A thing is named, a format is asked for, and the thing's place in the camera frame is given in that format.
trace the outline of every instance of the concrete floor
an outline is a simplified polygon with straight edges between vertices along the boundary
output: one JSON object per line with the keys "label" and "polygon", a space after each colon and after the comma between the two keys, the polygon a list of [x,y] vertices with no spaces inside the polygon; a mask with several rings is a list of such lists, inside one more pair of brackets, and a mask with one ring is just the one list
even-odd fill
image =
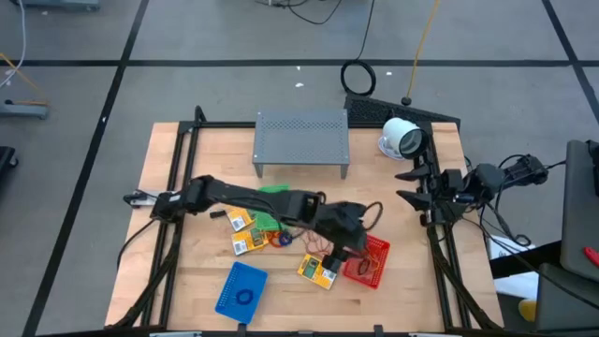
{"label": "concrete floor", "polygon": [[[335,1],[298,8],[325,17]],[[592,0],[553,0],[577,56],[599,59]],[[312,26],[287,10],[243,1],[151,0],[131,58],[139,60],[349,59],[359,52],[369,1],[341,4],[330,22]],[[410,59],[432,0],[378,0],[364,58]],[[118,60],[139,0],[103,0],[97,13],[30,8],[31,60]],[[0,52],[19,57],[19,11],[0,1]],[[423,59],[567,60],[541,1],[443,2]],[[0,145],[17,148],[21,165],[0,190],[0,326],[22,332],[89,147],[115,67],[23,69],[51,100],[46,121],[0,120]],[[377,66],[373,98],[399,102],[410,67]],[[585,68],[599,88],[599,68]],[[352,87],[368,85],[357,71]],[[0,99],[30,98],[19,80]],[[249,121],[262,108],[339,108],[337,66],[128,67],[38,333],[100,329],[115,259],[130,210],[121,197],[137,186],[155,122],[190,119],[202,106],[212,121]],[[462,120],[473,163],[510,154],[544,163],[564,159],[570,139],[599,139],[599,127],[571,66],[420,67],[414,107]],[[563,168],[541,186],[514,188],[502,213],[515,233],[536,244],[561,237]]]}

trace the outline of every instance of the wooden table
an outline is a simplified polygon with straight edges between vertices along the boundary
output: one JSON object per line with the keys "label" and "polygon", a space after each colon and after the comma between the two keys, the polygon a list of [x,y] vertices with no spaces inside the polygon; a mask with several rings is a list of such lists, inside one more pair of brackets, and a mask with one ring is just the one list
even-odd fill
{"label": "wooden table", "polygon": [[[458,130],[454,124],[433,124],[437,155],[443,169],[465,172]],[[177,124],[155,124],[139,188],[164,190],[172,157]],[[253,128],[202,128],[193,176],[211,174],[227,183],[258,188],[289,183],[292,188],[325,191],[328,201],[352,200],[385,205],[372,234],[391,243],[381,285],[370,289],[340,275],[331,290],[299,277],[297,268],[305,254],[302,241],[278,249],[235,257],[232,226],[226,218],[212,220],[207,213],[187,215],[174,286],[168,328],[172,330],[236,330],[238,322],[214,311],[231,265],[239,260],[269,273],[265,291],[249,330],[443,331],[431,249],[419,214],[396,190],[415,190],[416,183],[394,178],[413,167],[380,153],[380,129],[350,130],[350,167],[346,180],[336,167],[272,166],[258,179],[252,165]],[[184,159],[179,169],[183,175]],[[147,223],[150,208],[134,210],[128,236]],[[149,229],[124,253],[112,294],[106,323],[114,323],[138,297],[148,282],[157,228]],[[489,269],[482,234],[471,223],[454,226],[455,240],[466,287],[496,323],[503,320]],[[460,325],[455,293],[446,282],[454,326]],[[152,322],[158,321],[162,289],[156,293]]]}

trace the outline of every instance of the blue container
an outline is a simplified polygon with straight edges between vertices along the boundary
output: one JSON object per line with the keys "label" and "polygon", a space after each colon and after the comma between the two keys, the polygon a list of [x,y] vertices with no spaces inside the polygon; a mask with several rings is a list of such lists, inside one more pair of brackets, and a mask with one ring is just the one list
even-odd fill
{"label": "blue container", "polygon": [[250,324],[269,274],[241,262],[234,262],[214,310],[241,323]]}

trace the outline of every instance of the yellow package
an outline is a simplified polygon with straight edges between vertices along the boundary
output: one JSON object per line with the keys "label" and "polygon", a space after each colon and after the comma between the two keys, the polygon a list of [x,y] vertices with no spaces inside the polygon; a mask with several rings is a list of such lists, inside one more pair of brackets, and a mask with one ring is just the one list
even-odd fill
{"label": "yellow package", "polygon": [[233,240],[233,251],[236,256],[262,248],[269,242],[266,232],[257,228],[235,233],[231,235],[231,239]]}
{"label": "yellow package", "polygon": [[242,228],[247,227],[254,222],[250,213],[248,213],[246,209],[239,207],[231,207],[226,213],[226,216],[235,231],[240,231]]}
{"label": "yellow package", "polygon": [[322,261],[306,254],[298,269],[298,274],[325,289],[330,289],[337,274],[322,267]]}

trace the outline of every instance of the red plastic basket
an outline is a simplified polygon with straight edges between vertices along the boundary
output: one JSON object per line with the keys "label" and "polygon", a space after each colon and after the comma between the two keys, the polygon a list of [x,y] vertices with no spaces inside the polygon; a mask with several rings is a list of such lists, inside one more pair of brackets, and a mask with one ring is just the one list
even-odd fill
{"label": "red plastic basket", "polygon": [[366,249],[370,258],[349,258],[345,262],[343,275],[373,289],[378,288],[390,247],[389,242],[367,235]]}

